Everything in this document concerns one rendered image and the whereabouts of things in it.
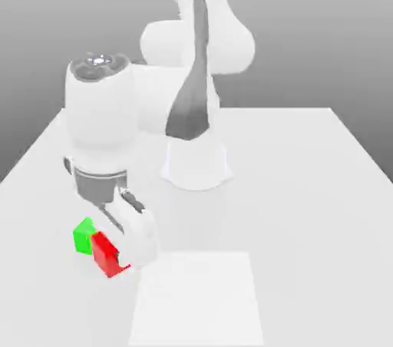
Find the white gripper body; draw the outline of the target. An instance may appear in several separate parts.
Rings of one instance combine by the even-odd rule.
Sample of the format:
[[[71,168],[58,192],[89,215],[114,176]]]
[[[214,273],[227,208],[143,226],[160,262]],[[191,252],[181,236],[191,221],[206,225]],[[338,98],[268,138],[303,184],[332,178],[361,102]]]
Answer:
[[[129,191],[115,190],[104,214],[114,227],[109,239],[118,250],[121,267],[141,269],[152,263],[158,254],[157,224],[154,215]]]

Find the small red cube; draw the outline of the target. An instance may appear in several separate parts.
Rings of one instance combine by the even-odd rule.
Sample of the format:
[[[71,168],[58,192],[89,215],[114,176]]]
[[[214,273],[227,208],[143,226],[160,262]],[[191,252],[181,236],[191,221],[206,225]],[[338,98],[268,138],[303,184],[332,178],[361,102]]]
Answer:
[[[130,268],[130,264],[126,266],[119,264],[119,251],[101,231],[97,231],[91,235],[91,246],[94,261],[107,278],[116,276]]]

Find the small green cube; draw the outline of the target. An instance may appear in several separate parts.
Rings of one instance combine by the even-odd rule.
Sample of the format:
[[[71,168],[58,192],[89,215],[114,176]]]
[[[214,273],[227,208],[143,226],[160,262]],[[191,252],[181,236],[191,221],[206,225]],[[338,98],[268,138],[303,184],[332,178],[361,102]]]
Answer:
[[[93,253],[91,236],[96,233],[93,220],[85,217],[73,230],[74,247],[77,253],[91,255]]]

